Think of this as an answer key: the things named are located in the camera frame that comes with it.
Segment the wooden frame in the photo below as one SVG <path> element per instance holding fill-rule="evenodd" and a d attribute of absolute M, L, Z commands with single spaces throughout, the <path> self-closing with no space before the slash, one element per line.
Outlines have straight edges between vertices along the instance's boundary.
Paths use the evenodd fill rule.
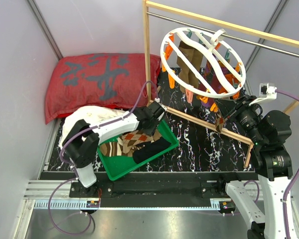
<path fill-rule="evenodd" d="M 270 34 L 270 33 L 258 31 L 258 30 L 255 30 L 255 29 L 251 29 L 251 28 L 248 28 L 248 27 L 232 24 L 232 23 L 221 21 L 221 20 L 214 19 L 214 18 L 211 18 L 211 17 L 207 17 L 207 16 L 196 14 L 196 13 L 192 13 L 192 12 L 189 12 L 189 11 L 184 11 L 184 10 L 181 10 L 181 9 L 178 9 L 178 8 L 174 8 L 174 7 L 166 6 L 166 5 L 163 5 L 163 4 L 155 3 L 155 2 L 152 2 L 152 1 L 149 1 L 149 0 L 143 0 L 145 67 L 146 67 L 146 80 L 147 81 L 150 81 L 150 50 L 149 50 L 150 49 L 150 35 L 149 35 L 150 34 L 150 20 L 149 20 L 149 15 L 148 15 L 148 11 L 149 11 L 150 7 L 158 9 L 158 10 L 166 11 L 166 12 L 169 12 L 169 13 L 174 13 L 174 14 L 186 16 L 186 17 L 189 17 L 189 18 L 192 18 L 192 19 L 196 19 L 196 20 L 199 20 L 199 21 L 202 21 L 202 22 L 210 23 L 210 24 L 213 24 L 213 25 L 216 25 L 216 26 L 219 26 L 219 27 L 223 27 L 223 28 L 227 28 L 227 29 L 231 29 L 231 30 L 234 30 L 234 31 L 242 32 L 242 33 L 245 33 L 245 34 L 248 34 L 248 35 L 257 36 L 259 38 L 266 39 L 266 40 L 269 40 L 269 41 L 274 41 L 274 42 L 278 42 L 278 43 L 281 43 L 281 44 L 284 44 L 284 45 L 299 48 L 299 41 L 296 41 L 296 40 L 293 40 L 293 39 L 289 39 L 289 38 L 286 38 L 286 37 L 277 36 L 277 35 L 273 35 L 273 34 Z M 151 91 L 150 91 L 150 89 L 151 89 L 150 84 L 147 84 L 147 94 L 148 94 L 149 101 L 151 100 Z M 292 103 L 289 106 L 289 110 L 288 110 L 288 107 L 287 107 L 285 112 L 288 110 L 288 113 L 289 113 L 296 106 L 297 106 L 297 104 Z M 176 116 L 179 116 L 179 117 L 181 117 L 185 120 L 188 120 L 190 122 L 193 122 L 193 123 L 196 123 L 198 125 L 204 126 L 204 127 L 208 128 L 208 129 L 211 129 L 213 131 L 216 131 L 215 125 L 213 125 L 209 122 L 205 122 L 201 119 L 197 119 L 193 116 L 189 116 L 186 113 L 177 111 L 177 110 L 175 110 L 173 108 L 170 108 L 170 107 L 167 107 L 167 112 L 169 112 L 171 114 L 174 114 Z M 249 138 L 244 137 L 240 134 L 231 132 L 231 131 L 229 131 L 225 128 L 222 129 L 221 134 L 226 135 L 230 138 L 236 139 L 238 141 L 241 141 L 241 142 L 249 145 L 248 153 L 247 153 L 247 156 L 246 156 L 246 161 L 245 161 L 245 164 L 244 164 L 245 168 L 248 167 L 249 161 L 250 161 L 250 151 L 254 146 L 253 142 Z"/>

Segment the metal rail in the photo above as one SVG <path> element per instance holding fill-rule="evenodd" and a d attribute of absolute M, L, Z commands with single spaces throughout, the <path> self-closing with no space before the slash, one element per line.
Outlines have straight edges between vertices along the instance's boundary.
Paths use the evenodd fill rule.
<path fill-rule="evenodd" d="M 287 5 L 287 3 L 289 2 L 289 0 L 280 0 L 280 2 L 278 3 L 276 9 L 274 10 L 273 15 L 270 17 L 264 32 L 271 32 L 271 30 L 273 29 L 274 25 L 276 24 L 279 16 L 281 15 L 281 13 L 283 12 L 285 6 Z M 258 43 L 259 44 L 264 44 L 266 40 L 263 38 L 260 38 Z M 253 50 L 253 52 L 251 53 L 247 63 L 246 63 L 246 72 L 248 72 L 249 68 L 251 67 L 251 65 L 253 64 L 256 56 L 258 55 L 258 52 L 260 51 L 260 47 L 256 46 Z"/>
<path fill-rule="evenodd" d="M 159 15 L 159 14 L 156 14 L 156 13 L 152 13 L 152 12 L 149 12 L 149 11 L 147 12 L 147 14 L 150 15 L 150 16 L 160 18 L 160 19 L 167 20 L 167 21 L 176 22 L 176 23 L 182 24 L 184 26 L 194 27 L 194 28 L 197 28 L 197 29 L 200 29 L 200 30 L 203 30 L 203 31 L 210 32 L 210 33 L 215 33 L 216 32 L 216 31 L 210 30 L 208 28 L 204 28 L 204 27 L 200 27 L 200 26 L 197 26 L 197 25 L 193 25 L 193 24 L 190 24 L 190 23 L 183 22 L 183 21 L 179 21 L 179 20 L 176 20 L 176 19 L 173 19 L 173 18 L 170 18 L 170 17 L 166 17 L 166 16 L 162 16 L 162 15 Z M 260 44 L 260 43 L 254 42 L 254 41 L 249 41 L 249 40 L 246 40 L 246 39 L 243 39 L 243 38 L 240 38 L 240 37 L 236 37 L 236 36 L 232 36 L 232 35 L 228 35 L 228 34 L 223 34 L 222 36 L 233 39 L 233 40 L 237 40 L 237 41 L 240 41 L 240 42 L 244 42 L 244 43 L 247 43 L 247 44 L 250 44 L 250 45 L 259 46 L 259 47 L 265 48 L 267 50 L 271 50 L 271 51 L 275 51 L 275 52 L 283 53 L 285 55 L 289 55 L 289 56 L 299 58 L 299 54 L 296 54 L 296 53 L 293 53 L 293 52 L 284 51 L 284 50 L 281 50 L 281 49 L 278 49 L 278 48 L 275 48 L 275 47 L 266 46 L 266 45 L 263 45 L 263 44 Z"/>

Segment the metal floor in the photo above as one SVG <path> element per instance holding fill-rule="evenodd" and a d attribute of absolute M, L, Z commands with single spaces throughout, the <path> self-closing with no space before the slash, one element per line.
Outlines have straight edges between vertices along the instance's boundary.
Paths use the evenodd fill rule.
<path fill-rule="evenodd" d="M 263 211 L 263 202 L 258 203 Z M 73 210 L 52 211 L 56 223 Z M 245 239 L 247 227 L 240 215 L 221 216 L 215 211 L 105 211 L 93 215 L 93 225 L 77 237 L 80 239 Z M 75 215 L 60 227 L 77 233 L 85 229 L 88 219 Z M 27 239 L 72 239 L 51 228 L 48 211 L 36 209 L 32 213 Z"/>

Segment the white wall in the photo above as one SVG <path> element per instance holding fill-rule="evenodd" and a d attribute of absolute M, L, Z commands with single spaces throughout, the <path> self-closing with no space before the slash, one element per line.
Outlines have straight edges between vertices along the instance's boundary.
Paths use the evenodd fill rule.
<path fill-rule="evenodd" d="M 265 28 L 279 2 L 278 0 L 154 1 L 258 30 Z M 96 52 L 144 52 L 143 0 L 36 0 L 36 2 L 64 56 Z M 217 26 L 155 9 L 150 8 L 149 11 L 213 30 L 219 29 Z M 163 37 L 169 31 L 183 25 L 152 16 L 149 19 L 150 52 L 159 54 Z M 248 40 L 258 41 L 256 37 L 228 32 Z M 228 43 L 246 63 L 253 46 L 233 40 L 228 40 Z M 176 55 L 173 54 L 168 62 L 170 66 L 177 66 Z"/>
<path fill-rule="evenodd" d="M 25 0 L 0 0 L 0 239 L 10 238 L 51 124 L 44 96 L 57 60 Z"/>
<path fill-rule="evenodd" d="M 289 1 L 272 33 L 299 40 L 299 0 Z M 265 44 L 299 54 L 299 49 L 296 48 L 270 42 Z M 299 95 L 299 59 L 297 58 L 262 49 L 247 75 L 253 94 L 256 96 L 261 82 L 275 83 L 279 89 Z M 263 105 L 263 108 L 266 112 L 274 109 L 282 111 L 291 102 L 290 98 L 278 95 L 275 101 Z M 293 132 L 286 142 L 286 148 L 292 157 L 294 173 L 296 173 L 299 167 L 299 107 L 290 116 Z M 299 210 L 299 180 L 293 187 L 292 194 Z"/>

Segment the red cushion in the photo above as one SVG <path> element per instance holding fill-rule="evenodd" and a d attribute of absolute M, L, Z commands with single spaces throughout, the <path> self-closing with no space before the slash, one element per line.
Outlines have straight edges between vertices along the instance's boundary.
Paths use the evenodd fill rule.
<path fill-rule="evenodd" d="M 160 57 L 150 56 L 150 77 L 157 84 Z M 144 54 L 89 54 L 62 58 L 55 67 L 45 96 L 45 122 L 68 116 L 88 105 L 131 108 L 145 77 Z M 152 99 L 155 89 L 151 88 Z M 138 106 L 146 106 L 143 91 Z"/>

